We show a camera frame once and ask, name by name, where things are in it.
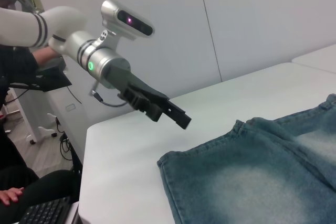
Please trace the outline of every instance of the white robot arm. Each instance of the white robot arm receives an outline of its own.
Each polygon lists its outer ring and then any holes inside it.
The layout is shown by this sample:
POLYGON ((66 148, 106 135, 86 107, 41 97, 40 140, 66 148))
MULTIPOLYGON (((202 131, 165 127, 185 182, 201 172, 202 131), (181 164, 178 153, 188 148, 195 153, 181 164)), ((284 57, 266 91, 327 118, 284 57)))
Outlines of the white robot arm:
MULTIPOLYGON (((133 75, 129 62, 115 51, 120 37, 150 37, 153 26, 114 0, 106 0, 101 13, 106 30, 95 39, 84 31, 85 16, 70 7, 56 7, 42 14, 0 8, 0 45, 40 47, 51 37, 53 50, 70 56, 105 87, 118 89, 119 97, 135 110, 146 112, 153 121, 165 113, 186 129, 191 118, 166 95, 133 75)), ((102 101, 97 93, 92 95, 102 101)))

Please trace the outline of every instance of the black keyboard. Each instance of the black keyboard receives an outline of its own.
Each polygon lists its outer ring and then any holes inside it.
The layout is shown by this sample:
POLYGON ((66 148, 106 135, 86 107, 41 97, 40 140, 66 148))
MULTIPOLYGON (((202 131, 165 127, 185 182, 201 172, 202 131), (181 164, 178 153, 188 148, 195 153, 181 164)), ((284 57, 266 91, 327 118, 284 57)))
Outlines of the black keyboard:
POLYGON ((27 209, 19 224, 63 224, 70 209, 70 197, 56 199, 27 209))

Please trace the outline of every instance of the gray floor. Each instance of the gray floor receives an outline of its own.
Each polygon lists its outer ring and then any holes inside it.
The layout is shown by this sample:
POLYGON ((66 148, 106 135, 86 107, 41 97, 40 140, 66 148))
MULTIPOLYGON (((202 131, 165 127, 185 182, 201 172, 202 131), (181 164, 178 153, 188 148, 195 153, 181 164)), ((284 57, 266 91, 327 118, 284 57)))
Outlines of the gray floor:
MULTIPOLYGON (((26 142, 29 132, 21 114, 11 115, 8 119, 5 129, 11 130, 8 135, 9 138, 21 153, 27 166, 33 169, 39 177, 43 177, 55 170, 71 169, 72 162, 65 160, 60 154, 60 134, 55 138, 49 137, 31 145, 26 142)), ((64 156, 71 159, 70 152, 65 153, 64 156)))

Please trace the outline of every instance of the green indicator light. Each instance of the green indicator light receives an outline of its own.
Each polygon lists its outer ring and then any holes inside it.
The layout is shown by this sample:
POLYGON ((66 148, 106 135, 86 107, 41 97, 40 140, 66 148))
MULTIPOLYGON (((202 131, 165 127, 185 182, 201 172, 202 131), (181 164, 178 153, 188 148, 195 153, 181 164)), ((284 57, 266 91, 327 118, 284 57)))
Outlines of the green indicator light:
POLYGON ((91 61, 89 62, 89 70, 93 70, 93 63, 91 61))

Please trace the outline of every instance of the camera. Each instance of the camera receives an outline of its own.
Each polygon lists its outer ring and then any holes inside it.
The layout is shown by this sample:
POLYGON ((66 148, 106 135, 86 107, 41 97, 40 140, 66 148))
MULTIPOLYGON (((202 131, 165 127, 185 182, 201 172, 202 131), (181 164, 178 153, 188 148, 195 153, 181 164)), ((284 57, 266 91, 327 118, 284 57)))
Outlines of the camera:
POLYGON ((133 39, 137 36, 150 37, 154 34, 154 27, 149 21, 115 0, 104 1, 101 15, 104 27, 111 32, 122 32, 133 39))

